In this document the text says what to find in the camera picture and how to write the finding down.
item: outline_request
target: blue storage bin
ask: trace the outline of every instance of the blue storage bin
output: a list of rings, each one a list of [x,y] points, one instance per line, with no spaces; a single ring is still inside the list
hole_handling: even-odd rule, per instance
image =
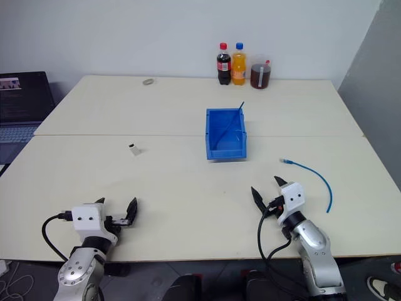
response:
[[[206,155],[208,160],[246,158],[246,131],[241,108],[206,110]]]

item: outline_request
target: floor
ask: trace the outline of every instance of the floor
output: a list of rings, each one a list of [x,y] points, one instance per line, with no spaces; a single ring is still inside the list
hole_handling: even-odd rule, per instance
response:
[[[365,285],[365,279],[369,275],[382,277],[401,286],[401,276],[394,274],[390,269],[392,262],[400,260],[401,256],[338,260],[349,301],[377,301]],[[299,260],[275,260],[274,264],[280,270],[291,274],[293,278],[303,281]],[[0,280],[8,281],[16,265],[17,262],[12,262],[10,272],[1,277]],[[261,260],[175,261],[131,263],[126,266],[130,270],[127,271],[127,276],[105,276],[103,278],[101,288],[106,301],[159,301],[179,275],[188,273],[202,275],[204,300],[240,301],[243,300],[241,297],[241,271],[263,270],[264,268]],[[24,300],[47,301],[52,300],[56,294],[58,287],[57,272],[58,267],[54,263],[21,262],[14,279],[23,275],[32,275],[34,286],[24,296]],[[294,288],[282,278],[277,278],[277,280],[288,288]],[[24,278],[17,282],[10,288],[10,293],[23,293],[29,287],[29,281],[28,278]],[[291,300],[287,295],[281,292],[279,294],[278,300]],[[4,292],[0,294],[0,300],[4,296]]]

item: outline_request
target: white wall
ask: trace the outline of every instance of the white wall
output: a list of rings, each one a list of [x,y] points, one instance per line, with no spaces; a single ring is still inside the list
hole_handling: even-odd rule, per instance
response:
[[[0,72],[214,77],[220,41],[272,60],[274,78],[336,87],[380,0],[1,0]]]

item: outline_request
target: white cable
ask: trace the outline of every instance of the white cable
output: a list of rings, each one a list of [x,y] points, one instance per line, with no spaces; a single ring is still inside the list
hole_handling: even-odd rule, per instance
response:
[[[0,281],[0,285],[1,285],[1,284],[4,285],[4,286],[0,289],[0,298],[1,298],[1,295],[2,295],[3,293],[6,294],[6,296],[3,297],[3,298],[1,298],[0,301],[5,301],[5,300],[7,300],[7,299],[9,299],[9,298],[10,298],[10,299],[13,299],[13,300],[15,300],[15,299],[20,299],[21,301],[24,301],[24,296],[27,295],[27,294],[31,291],[31,289],[33,288],[34,278],[33,278],[32,275],[25,275],[25,276],[19,277],[18,279],[15,279],[15,280],[13,281],[13,278],[14,278],[14,276],[15,276],[15,274],[16,274],[18,268],[19,268],[19,262],[16,264],[15,269],[14,269],[14,271],[13,271],[13,274],[11,275],[10,279],[8,280],[8,283],[5,282],[5,281]],[[26,292],[24,292],[24,293],[10,293],[10,292],[8,291],[9,288],[10,288],[11,286],[13,286],[15,283],[19,282],[21,279],[24,279],[24,278],[29,278],[29,279],[31,279],[31,285],[30,285],[29,288],[26,290]]]

